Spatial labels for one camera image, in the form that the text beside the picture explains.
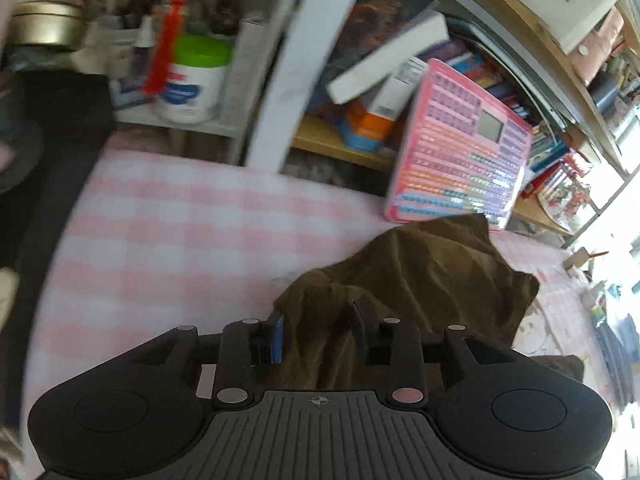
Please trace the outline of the pink checkered cartoon desk mat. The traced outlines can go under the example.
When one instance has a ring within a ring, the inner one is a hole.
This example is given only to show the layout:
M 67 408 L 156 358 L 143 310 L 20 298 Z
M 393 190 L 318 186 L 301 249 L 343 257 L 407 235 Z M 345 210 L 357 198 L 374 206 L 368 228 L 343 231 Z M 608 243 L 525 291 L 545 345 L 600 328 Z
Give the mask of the pink checkered cartoon desk mat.
M 204 333 L 264 318 L 303 274 L 341 262 L 398 226 L 372 195 L 280 174 L 105 151 L 58 243 L 42 291 L 23 404 L 178 325 Z M 566 252 L 511 232 L 491 243 L 539 292 L 514 346 L 608 401 L 612 379 Z

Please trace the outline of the red tassel ornament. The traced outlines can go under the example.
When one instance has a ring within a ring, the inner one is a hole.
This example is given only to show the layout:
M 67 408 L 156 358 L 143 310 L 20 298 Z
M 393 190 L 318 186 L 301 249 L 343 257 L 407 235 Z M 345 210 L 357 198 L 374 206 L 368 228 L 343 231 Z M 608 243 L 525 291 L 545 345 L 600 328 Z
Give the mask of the red tassel ornament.
M 143 87 L 146 96 L 157 96 L 164 88 L 174 56 L 174 44 L 183 29 L 186 12 L 188 0 L 169 0 L 169 10 L 165 14 L 160 39 L 157 40 Z

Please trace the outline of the leaning white paperback book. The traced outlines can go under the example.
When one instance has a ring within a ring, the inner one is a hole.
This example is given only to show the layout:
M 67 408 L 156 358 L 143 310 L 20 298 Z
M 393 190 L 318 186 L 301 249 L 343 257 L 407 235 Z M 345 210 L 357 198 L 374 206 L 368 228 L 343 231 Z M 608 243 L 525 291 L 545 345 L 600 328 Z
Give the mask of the leaning white paperback book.
M 373 88 L 409 58 L 443 44 L 449 39 L 446 18 L 428 11 L 425 18 L 404 32 L 398 32 L 381 47 L 326 85 L 335 104 L 344 104 Z

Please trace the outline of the orange blue white box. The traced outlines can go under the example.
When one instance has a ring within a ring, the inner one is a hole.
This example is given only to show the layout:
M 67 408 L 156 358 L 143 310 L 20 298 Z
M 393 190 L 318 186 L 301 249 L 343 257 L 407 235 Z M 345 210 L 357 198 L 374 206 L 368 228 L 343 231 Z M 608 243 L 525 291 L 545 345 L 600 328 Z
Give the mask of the orange blue white box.
M 346 107 L 337 130 L 352 150 L 375 153 L 422 80 L 427 62 L 408 58 L 390 76 Z

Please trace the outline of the white wooden bookshelf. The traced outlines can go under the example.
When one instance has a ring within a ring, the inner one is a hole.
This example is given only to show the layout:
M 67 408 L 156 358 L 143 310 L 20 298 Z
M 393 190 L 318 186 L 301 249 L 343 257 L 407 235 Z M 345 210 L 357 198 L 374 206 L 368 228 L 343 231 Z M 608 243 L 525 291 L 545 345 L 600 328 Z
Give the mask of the white wooden bookshelf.
M 620 162 L 598 80 L 626 0 L 166 0 L 143 21 L 127 125 L 211 133 L 228 162 L 298 148 L 390 172 L 385 217 L 479 212 L 502 229 L 568 155 Z

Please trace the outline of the colourful crystal flower ornament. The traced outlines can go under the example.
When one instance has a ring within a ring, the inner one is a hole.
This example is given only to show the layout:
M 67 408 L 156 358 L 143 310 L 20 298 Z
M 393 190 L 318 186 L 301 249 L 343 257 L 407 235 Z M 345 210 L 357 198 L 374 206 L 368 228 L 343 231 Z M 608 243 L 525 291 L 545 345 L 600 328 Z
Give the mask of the colourful crystal flower ornament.
M 577 174 L 559 170 L 537 193 L 537 200 L 549 218 L 570 234 L 576 234 L 595 215 L 589 186 Z

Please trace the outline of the brown velvet garment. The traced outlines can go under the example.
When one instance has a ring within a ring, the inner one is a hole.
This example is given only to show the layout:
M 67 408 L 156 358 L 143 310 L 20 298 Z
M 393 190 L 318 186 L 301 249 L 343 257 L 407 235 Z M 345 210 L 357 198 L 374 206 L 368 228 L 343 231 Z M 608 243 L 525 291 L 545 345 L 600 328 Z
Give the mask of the brown velvet garment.
M 539 287 L 538 278 L 506 262 L 480 214 L 398 226 L 288 286 L 274 303 L 285 319 L 283 360 L 262 378 L 294 390 L 386 382 L 387 366 L 358 359 L 347 319 L 352 306 L 433 334 L 461 324 L 510 346 Z

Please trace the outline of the pink keyboard learning tablet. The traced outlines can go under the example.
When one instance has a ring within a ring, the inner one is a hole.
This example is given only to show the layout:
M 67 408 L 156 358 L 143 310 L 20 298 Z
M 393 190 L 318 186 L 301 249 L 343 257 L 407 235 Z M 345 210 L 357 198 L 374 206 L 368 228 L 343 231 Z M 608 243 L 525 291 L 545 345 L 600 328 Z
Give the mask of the pink keyboard learning tablet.
M 503 102 L 432 58 L 405 124 L 384 217 L 408 223 L 484 214 L 492 230 L 503 230 L 533 138 Z

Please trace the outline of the brass round tin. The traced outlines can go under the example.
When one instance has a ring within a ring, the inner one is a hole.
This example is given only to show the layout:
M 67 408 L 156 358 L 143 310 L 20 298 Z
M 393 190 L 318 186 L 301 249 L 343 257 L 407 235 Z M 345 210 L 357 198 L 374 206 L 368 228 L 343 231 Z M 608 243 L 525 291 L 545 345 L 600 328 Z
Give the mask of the brass round tin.
M 6 42 L 15 47 L 76 51 L 81 48 L 87 30 L 88 22 L 80 6 L 32 0 L 14 6 Z

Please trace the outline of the white tub with green lid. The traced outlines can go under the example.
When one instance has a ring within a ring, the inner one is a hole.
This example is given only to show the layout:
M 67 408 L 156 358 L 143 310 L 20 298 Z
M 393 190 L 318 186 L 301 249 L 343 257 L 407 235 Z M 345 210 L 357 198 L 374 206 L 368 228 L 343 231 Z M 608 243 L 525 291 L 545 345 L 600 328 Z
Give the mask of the white tub with green lid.
M 226 40 L 180 36 L 164 88 L 156 98 L 157 114 L 176 125 L 196 125 L 213 118 L 231 59 L 232 45 Z

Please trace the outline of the white pen holder box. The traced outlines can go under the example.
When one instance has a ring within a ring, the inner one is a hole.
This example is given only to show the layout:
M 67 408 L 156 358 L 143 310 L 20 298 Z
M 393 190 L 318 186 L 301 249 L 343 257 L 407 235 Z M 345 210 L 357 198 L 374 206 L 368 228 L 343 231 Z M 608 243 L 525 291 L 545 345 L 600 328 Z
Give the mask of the white pen holder box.
M 585 247 L 573 252 L 563 262 L 563 269 L 570 278 L 583 278 L 582 268 L 591 260 L 591 254 Z

